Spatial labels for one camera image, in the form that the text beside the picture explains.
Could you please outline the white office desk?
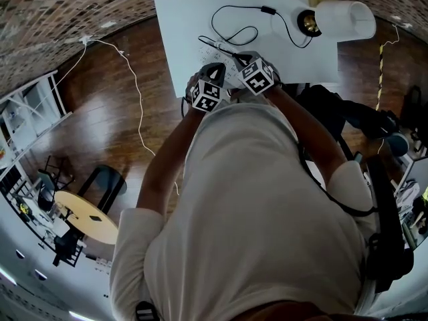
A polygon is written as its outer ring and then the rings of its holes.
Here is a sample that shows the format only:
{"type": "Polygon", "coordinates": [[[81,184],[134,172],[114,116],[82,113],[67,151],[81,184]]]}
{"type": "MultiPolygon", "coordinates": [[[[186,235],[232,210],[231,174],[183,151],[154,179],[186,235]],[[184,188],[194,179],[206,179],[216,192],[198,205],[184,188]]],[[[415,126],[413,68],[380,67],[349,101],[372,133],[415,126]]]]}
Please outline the white office desk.
{"type": "Polygon", "coordinates": [[[428,156],[415,160],[408,156],[406,161],[408,165],[397,186],[395,198],[405,182],[418,182],[420,192],[413,204],[398,208],[405,239],[411,249],[416,249],[428,238],[428,156]]]}

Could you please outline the person's right forearm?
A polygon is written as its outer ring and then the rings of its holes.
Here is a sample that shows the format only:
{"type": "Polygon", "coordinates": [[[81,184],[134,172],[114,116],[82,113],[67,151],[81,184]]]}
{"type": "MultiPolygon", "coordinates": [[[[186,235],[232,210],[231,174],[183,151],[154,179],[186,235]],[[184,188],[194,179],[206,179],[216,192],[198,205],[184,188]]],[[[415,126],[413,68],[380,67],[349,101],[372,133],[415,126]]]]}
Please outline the person's right forearm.
{"type": "Polygon", "coordinates": [[[346,162],[346,157],[333,136],[311,113],[279,87],[269,89],[265,97],[287,118],[299,143],[315,162],[324,182],[328,183],[334,172],[346,162]]]}

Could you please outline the black folding chair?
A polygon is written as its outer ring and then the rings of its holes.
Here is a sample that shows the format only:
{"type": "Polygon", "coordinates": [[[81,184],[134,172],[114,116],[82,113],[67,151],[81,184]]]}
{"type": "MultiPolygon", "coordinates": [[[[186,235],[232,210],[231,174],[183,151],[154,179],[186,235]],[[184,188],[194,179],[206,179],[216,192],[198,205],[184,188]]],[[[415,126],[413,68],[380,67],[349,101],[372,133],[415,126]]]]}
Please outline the black folding chair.
{"type": "Polygon", "coordinates": [[[41,180],[37,204],[44,212],[53,207],[55,193],[68,188],[75,181],[68,170],[67,161],[66,157],[49,155],[44,168],[37,171],[37,177],[41,180]]]}

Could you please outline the person's left hand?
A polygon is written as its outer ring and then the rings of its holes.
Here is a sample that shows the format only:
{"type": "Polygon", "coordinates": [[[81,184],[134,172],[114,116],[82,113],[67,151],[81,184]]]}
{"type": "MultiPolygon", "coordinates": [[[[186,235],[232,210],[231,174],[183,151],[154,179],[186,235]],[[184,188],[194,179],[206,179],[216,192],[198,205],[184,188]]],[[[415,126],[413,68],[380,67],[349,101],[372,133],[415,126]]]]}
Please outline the person's left hand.
{"type": "Polygon", "coordinates": [[[193,90],[193,88],[195,87],[195,85],[198,83],[199,81],[199,77],[200,74],[199,72],[196,72],[195,74],[193,74],[193,76],[190,77],[189,81],[187,82],[187,87],[185,90],[185,96],[190,98],[191,97],[191,92],[193,90]]]}

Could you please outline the person's beige trouser legs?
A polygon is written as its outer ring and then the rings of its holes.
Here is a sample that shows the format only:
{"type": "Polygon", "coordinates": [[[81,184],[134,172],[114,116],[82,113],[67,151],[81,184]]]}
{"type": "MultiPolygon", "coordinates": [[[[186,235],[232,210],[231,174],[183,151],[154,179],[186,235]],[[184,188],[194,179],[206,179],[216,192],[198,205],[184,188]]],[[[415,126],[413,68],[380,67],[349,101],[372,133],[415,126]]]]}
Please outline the person's beige trouser legs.
{"type": "Polygon", "coordinates": [[[255,96],[247,88],[233,88],[228,90],[229,104],[251,103],[255,96]]]}

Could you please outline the black mesh office chair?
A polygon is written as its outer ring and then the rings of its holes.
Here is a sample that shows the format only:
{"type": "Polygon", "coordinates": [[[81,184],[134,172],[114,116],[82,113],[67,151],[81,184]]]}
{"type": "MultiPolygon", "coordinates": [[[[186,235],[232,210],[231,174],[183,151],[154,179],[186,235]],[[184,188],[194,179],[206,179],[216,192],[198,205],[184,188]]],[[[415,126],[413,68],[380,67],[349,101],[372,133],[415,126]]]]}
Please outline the black mesh office chair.
{"type": "Polygon", "coordinates": [[[343,100],[322,85],[306,85],[296,101],[325,126],[350,160],[354,155],[342,137],[346,123],[359,129],[369,140],[385,141],[394,156],[403,156],[409,151],[409,141],[399,132],[399,120],[391,111],[377,111],[343,100]]]}

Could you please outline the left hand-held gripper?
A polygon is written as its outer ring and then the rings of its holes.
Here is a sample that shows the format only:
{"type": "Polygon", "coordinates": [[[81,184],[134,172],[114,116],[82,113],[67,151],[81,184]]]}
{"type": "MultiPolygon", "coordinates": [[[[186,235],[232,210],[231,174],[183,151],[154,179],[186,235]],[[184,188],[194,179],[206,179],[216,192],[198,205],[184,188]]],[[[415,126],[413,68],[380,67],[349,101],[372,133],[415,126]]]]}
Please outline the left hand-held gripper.
{"type": "Polygon", "coordinates": [[[229,89],[224,86],[226,66],[221,62],[207,64],[199,74],[199,81],[191,92],[192,107],[212,112],[223,100],[229,100],[229,89]]]}

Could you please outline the white ceiling tube light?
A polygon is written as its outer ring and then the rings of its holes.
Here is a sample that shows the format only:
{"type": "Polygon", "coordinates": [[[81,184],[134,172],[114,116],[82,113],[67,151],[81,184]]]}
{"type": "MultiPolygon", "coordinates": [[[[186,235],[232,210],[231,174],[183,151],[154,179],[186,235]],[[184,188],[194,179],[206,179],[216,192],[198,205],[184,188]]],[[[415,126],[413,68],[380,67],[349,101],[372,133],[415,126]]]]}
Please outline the white ceiling tube light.
{"type": "Polygon", "coordinates": [[[73,312],[73,311],[69,311],[69,315],[72,318],[75,318],[76,320],[79,320],[79,321],[97,321],[97,320],[95,320],[93,318],[89,318],[87,316],[81,315],[81,314],[73,312]]]}
{"type": "Polygon", "coordinates": [[[0,274],[9,282],[11,282],[14,286],[17,285],[17,282],[15,281],[15,279],[7,272],[5,271],[2,267],[0,267],[0,274]]]}

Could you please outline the black body-worn tablet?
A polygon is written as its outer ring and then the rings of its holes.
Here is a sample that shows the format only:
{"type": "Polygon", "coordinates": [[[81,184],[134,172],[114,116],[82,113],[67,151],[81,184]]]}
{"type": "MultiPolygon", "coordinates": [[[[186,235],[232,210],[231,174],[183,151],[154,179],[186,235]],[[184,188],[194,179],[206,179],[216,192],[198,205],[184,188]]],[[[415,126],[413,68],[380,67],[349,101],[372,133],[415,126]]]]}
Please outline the black body-worn tablet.
{"type": "Polygon", "coordinates": [[[368,158],[366,166],[378,221],[378,230],[368,242],[366,277],[375,281],[374,291],[379,294],[411,272],[414,254],[411,248],[405,247],[393,188],[380,156],[368,158]]]}

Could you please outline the person's left forearm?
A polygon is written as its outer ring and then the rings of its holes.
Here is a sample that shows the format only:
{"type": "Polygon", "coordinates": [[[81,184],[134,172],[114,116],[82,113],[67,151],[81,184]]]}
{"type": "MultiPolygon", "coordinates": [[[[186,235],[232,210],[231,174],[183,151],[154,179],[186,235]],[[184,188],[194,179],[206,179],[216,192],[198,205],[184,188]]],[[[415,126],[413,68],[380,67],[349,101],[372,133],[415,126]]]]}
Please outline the person's left forearm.
{"type": "Polygon", "coordinates": [[[136,207],[165,215],[175,181],[205,114],[190,108],[151,160],[142,180],[136,207]]]}

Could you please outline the white shade brass desk lamp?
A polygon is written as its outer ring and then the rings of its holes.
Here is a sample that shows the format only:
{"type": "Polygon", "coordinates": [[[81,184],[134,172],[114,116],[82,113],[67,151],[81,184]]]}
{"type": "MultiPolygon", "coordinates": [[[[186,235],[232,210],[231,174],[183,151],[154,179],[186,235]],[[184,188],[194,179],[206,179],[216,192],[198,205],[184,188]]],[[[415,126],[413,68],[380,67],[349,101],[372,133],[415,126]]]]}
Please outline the white shade brass desk lamp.
{"type": "Polygon", "coordinates": [[[373,12],[359,1],[323,1],[301,11],[296,22],[304,35],[336,42],[370,39],[377,30],[373,12]]]}

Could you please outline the white rectangular table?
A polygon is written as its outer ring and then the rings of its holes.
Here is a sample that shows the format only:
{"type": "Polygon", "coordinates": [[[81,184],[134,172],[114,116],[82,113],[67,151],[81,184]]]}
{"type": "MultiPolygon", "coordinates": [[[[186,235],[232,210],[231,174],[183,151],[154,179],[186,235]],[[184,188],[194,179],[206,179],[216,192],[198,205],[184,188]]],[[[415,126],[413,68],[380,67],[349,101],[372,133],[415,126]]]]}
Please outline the white rectangular table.
{"type": "Polygon", "coordinates": [[[230,41],[237,51],[256,51],[279,71],[284,83],[338,81],[338,48],[325,36],[308,39],[296,25],[307,0],[154,0],[176,96],[185,92],[199,60],[204,35],[230,41]]]}

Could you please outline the light cloth bundle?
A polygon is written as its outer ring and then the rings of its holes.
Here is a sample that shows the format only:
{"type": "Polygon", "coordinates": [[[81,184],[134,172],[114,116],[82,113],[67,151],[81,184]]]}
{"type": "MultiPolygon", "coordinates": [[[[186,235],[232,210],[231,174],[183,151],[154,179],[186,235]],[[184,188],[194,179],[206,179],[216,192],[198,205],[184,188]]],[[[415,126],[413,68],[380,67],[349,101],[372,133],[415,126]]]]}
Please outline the light cloth bundle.
{"type": "Polygon", "coordinates": [[[396,202],[398,208],[411,206],[420,192],[420,187],[417,181],[410,180],[403,184],[398,190],[396,202]]]}

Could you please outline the white power strip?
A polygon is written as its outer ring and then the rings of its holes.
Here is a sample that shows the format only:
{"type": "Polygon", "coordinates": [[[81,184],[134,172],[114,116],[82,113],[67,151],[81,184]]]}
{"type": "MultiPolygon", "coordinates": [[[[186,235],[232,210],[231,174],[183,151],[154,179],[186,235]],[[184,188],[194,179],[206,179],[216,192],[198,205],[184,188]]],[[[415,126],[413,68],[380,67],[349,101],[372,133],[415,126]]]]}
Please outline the white power strip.
{"type": "Polygon", "coordinates": [[[199,48],[199,60],[202,65],[213,62],[221,62],[226,66],[225,80],[232,83],[236,79],[238,70],[233,61],[232,54],[237,53],[237,49],[222,41],[211,42],[208,39],[201,40],[199,48]]]}

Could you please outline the white metal shelf rack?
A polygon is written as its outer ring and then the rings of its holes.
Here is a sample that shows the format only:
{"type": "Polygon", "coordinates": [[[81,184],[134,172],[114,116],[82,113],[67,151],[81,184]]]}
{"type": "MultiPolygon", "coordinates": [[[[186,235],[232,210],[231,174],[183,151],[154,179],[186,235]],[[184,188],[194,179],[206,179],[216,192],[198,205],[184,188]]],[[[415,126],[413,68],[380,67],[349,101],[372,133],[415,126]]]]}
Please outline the white metal shelf rack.
{"type": "Polygon", "coordinates": [[[56,74],[44,74],[0,98],[0,179],[72,115],[60,97],[56,74]]]}

